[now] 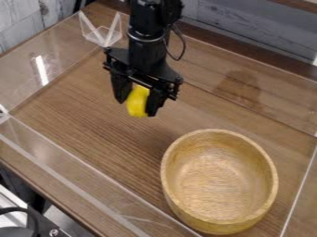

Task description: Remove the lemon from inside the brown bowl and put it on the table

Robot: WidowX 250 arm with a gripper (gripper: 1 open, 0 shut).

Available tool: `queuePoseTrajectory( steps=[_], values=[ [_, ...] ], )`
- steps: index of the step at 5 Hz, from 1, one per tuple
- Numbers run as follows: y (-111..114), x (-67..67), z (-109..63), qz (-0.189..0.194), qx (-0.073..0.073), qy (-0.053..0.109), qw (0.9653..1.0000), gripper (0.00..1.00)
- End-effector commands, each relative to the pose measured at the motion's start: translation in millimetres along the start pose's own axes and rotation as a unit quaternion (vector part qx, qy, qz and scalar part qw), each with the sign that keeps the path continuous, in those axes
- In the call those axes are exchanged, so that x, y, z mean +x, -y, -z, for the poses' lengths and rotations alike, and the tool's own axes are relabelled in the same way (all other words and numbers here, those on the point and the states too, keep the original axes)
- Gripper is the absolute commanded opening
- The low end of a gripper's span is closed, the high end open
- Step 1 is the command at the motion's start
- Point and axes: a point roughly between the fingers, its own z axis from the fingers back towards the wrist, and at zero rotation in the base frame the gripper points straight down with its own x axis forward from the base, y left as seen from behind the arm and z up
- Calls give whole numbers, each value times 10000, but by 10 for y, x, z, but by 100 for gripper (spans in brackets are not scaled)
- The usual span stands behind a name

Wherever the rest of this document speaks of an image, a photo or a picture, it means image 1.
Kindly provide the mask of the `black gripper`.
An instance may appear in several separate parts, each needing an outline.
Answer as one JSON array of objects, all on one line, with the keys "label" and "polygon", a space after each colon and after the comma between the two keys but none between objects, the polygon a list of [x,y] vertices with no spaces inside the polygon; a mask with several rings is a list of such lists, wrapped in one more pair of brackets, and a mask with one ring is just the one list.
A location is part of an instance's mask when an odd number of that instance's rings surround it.
[{"label": "black gripper", "polygon": [[158,35],[139,35],[127,32],[127,48],[106,47],[104,69],[110,72],[114,97],[122,104],[136,83],[150,90],[146,100],[146,114],[154,117],[163,107],[166,99],[177,99],[181,75],[166,62],[170,31]]}]

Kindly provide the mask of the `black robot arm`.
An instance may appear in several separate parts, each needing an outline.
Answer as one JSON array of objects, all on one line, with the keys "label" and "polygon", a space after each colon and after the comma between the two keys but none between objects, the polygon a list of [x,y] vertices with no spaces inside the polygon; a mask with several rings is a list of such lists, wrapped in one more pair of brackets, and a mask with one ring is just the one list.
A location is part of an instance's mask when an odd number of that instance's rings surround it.
[{"label": "black robot arm", "polygon": [[144,89],[140,110],[154,117],[167,99],[175,100],[183,78],[166,61],[183,57],[169,52],[171,32],[185,44],[175,26],[183,9],[182,0],[130,0],[127,48],[106,47],[104,69],[110,72],[112,93],[122,104],[135,89]]}]

